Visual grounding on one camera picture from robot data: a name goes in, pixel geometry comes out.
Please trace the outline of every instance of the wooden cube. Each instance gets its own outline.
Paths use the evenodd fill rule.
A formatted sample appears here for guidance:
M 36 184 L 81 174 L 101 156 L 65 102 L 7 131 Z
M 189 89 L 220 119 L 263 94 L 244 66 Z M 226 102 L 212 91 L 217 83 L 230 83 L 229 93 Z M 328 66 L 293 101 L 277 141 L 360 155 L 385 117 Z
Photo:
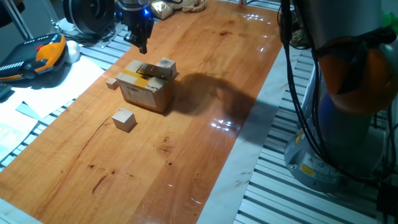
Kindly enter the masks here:
M 137 123 L 134 113 L 124 108 L 121 108 L 115 115 L 113 115 L 112 119 L 117 128 L 127 133 Z
M 114 78 L 109 78 L 108 81 L 106 81 L 106 85 L 111 90 L 115 90 L 115 89 L 117 89 L 119 87 L 118 81 L 116 79 L 114 79 Z
M 177 66 L 173 60 L 167 59 L 167 58 L 162 58 L 156 66 L 162 67 L 162 68 L 169 68 L 173 71 L 173 78 L 177 76 Z

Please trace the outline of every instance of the white sheet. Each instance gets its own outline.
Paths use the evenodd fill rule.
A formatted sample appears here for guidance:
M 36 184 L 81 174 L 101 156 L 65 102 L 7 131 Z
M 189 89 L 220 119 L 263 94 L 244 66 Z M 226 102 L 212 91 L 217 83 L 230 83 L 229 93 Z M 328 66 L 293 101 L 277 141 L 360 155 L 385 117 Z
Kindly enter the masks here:
M 33 130 L 37 120 L 15 110 L 0 110 L 0 160 L 12 152 Z
M 93 84 L 104 70 L 84 56 L 74 63 L 64 81 L 54 88 L 42 88 L 39 90 L 26 89 L 29 94 L 24 95 L 24 101 L 41 118 L 57 110 L 64 104 L 80 96 L 91 84 Z

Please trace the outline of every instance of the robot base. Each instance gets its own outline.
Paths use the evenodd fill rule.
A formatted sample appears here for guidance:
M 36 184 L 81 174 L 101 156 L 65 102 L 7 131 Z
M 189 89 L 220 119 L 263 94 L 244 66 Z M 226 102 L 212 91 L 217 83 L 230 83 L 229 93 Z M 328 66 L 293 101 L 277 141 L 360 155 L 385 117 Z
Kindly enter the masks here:
M 333 146 L 333 159 L 341 168 L 353 175 L 366 177 L 380 163 L 384 149 L 385 132 L 370 128 L 360 147 L 337 148 Z M 299 131 L 290 140 L 285 150 L 285 163 L 290 173 L 303 185 L 325 193 L 338 190 L 358 192 L 363 184 L 340 175 L 324 163 L 312 150 L 306 136 Z

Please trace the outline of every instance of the wooden tabletop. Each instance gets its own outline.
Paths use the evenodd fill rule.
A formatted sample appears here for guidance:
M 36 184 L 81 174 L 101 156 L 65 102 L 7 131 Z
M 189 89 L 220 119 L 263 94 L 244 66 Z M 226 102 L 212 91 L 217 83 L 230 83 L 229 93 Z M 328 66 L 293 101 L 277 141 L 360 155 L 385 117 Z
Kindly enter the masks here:
M 146 55 L 132 47 L 0 173 L 0 197 L 43 223 L 195 223 L 282 46 L 276 17 L 210 0 L 156 23 Z M 162 57 L 179 72 L 165 114 L 106 87 Z

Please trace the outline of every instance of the gold object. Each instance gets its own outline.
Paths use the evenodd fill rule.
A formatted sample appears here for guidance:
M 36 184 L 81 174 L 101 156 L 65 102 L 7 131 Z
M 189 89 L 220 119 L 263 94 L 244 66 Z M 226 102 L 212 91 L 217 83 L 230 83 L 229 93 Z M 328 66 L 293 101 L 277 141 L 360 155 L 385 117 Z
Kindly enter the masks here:
M 202 12 L 207 7 L 207 0 L 200 0 L 200 2 L 201 3 L 199 6 L 195 6 L 194 4 L 191 4 L 189 6 L 183 6 L 182 11 L 183 12 Z
M 150 11 L 159 19 L 166 19 L 173 13 L 173 4 L 160 0 L 153 0 L 150 3 Z
M 305 32 L 303 29 L 296 30 L 293 33 L 292 40 L 290 43 L 294 47 L 309 47 L 310 42 L 308 41 L 307 37 L 305 36 Z

